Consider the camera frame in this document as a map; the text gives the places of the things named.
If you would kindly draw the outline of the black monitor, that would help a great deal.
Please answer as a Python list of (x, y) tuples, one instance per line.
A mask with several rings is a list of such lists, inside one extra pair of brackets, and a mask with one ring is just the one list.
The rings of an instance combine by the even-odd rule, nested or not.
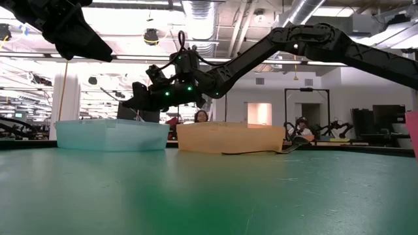
[(119, 103), (117, 119), (127, 119), (127, 120), (159, 123), (160, 112), (151, 112), (151, 111), (145, 111), (145, 110), (132, 110), (132, 109), (124, 107), (121, 103)]
[(379, 133), (395, 133), (394, 124), (405, 124), (406, 107), (403, 104), (373, 105), (374, 124)]

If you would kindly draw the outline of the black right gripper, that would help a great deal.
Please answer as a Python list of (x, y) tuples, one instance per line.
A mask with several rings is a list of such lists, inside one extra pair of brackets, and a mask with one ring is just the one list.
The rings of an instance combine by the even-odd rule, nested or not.
[(194, 102), (198, 108), (206, 103), (195, 81), (191, 78), (175, 75), (167, 78), (156, 65), (150, 65), (146, 74), (152, 84), (147, 87), (140, 82), (133, 82), (133, 97), (123, 101), (122, 106), (135, 110), (164, 111), (171, 106)]

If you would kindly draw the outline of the teal plastic bin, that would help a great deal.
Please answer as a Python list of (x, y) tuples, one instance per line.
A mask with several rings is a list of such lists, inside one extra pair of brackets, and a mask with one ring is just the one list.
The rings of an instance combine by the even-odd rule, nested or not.
[(127, 119), (57, 121), (57, 146), (92, 151), (153, 151), (166, 148), (170, 126)]

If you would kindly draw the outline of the corrugated silver ventilation duct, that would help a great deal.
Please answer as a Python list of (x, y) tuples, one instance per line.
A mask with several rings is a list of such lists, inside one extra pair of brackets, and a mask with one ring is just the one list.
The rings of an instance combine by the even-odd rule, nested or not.
[(182, 0), (191, 45), (203, 57), (213, 57), (215, 52), (217, 4), (211, 1)]

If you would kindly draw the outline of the orange plastic bin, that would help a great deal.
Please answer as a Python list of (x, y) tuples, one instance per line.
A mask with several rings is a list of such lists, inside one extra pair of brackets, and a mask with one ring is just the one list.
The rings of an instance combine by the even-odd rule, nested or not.
[(285, 128), (230, 122), (202, 122), (176, 126), (178, 147), (200, 153), (281, 151)]

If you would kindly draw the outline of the green table mat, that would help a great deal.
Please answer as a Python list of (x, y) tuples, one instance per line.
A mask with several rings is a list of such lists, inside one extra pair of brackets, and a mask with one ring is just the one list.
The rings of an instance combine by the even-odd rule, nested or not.
[(418, 162), (0, 151), (0, 235), (418, 235)]

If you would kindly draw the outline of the dark metal fork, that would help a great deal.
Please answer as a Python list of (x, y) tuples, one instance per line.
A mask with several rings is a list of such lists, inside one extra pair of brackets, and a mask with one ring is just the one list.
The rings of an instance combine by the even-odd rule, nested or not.
[(301, 144), (294, 144), (282, 151), (261, 150), (261, 151), (248, 151), (248, 152), (240, 152), (240, 153), (222, 153), (222, 155), (248, 155), (248, 154), (256, 154), (256, 153), (289, 154), (295, 151), (296, 149), (298, 149), (299, 147), (301, 147)]

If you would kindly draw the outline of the pink plastic bin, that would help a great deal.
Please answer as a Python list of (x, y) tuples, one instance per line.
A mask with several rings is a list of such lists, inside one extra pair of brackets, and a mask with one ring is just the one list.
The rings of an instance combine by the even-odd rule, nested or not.
[(406, 128), (410, 134), (411, 144), (418, 161), (418, 110), (406, 112)]

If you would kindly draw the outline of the smooth silver ventilation duct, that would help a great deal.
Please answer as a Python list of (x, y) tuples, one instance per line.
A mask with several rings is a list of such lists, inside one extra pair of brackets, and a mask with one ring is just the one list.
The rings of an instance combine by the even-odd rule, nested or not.
[(326, 0), (294, 0), (291, 8), (276, 16), (272, 28), (304, 25)]

